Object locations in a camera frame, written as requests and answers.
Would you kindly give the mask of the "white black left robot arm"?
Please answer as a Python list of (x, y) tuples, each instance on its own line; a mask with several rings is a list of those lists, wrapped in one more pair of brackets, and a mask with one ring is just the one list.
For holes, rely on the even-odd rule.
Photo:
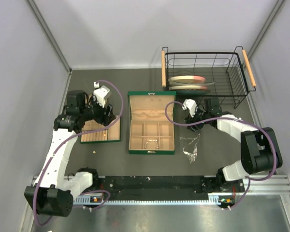
[(67, 93), (66, 105), (54, 120), (52, 142), (42, 171), (32, 186), (27, 186), (24, 196), (33, 212), (39, 215), (67, 217), (73, 201), (93, 185), (95, 171), (83, 168), (71, 180), (64, 175), (70, 154), (87, 121), (100, 125), (113, 124), (116, 116), (107, 103), (111, 91), (102, 86), (91, 96), (82, 90)]

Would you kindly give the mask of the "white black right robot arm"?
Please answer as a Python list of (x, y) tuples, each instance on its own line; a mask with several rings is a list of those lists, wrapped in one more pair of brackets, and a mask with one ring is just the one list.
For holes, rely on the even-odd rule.
[(271, 171), (274, 167), (282, 166), (283, 159), (272, 128), (257, 129), (250, 124), (241, 123), (240, 118), (221, 109), (216, 97), (207, 98), (203, 109), (192, 99), (186, 99), (182, 108), (188, 111), (185, 118), (188, 129), (199, 132), (204, 125), (210, 125), (240, 143), (240, 159), (218, 169), (214, 180), (205, 180), (202, 184), (205, 191), (226, 191), (231, 188), (232, 183), (250, 174)]

